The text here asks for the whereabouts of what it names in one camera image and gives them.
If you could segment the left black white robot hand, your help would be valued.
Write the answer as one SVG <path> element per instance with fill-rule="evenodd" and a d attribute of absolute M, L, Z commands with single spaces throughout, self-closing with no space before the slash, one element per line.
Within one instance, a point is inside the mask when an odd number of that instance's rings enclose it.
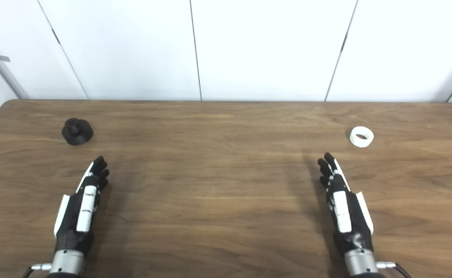
<path fill-rule="evenodd" d="M 78 251 L 86 257 L 95 241 L 92 230 L 101 192 L 109 184 L 108 163 L 97 157 L 87 168 L 75 192 L 64 194 L 54 225 L 55 252 Z"/>

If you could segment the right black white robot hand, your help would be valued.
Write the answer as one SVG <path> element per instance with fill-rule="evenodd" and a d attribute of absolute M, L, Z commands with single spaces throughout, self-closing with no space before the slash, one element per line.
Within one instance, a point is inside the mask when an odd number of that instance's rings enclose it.
<path fill-rule="evenodd" d="M 356 250 L 374 251 L 374 225 L 362 192 L 353 192 L 338 161 L 330 153 L 318 159 L 320 183 L 335 225 L 333 240 L 340 255 Z"/>

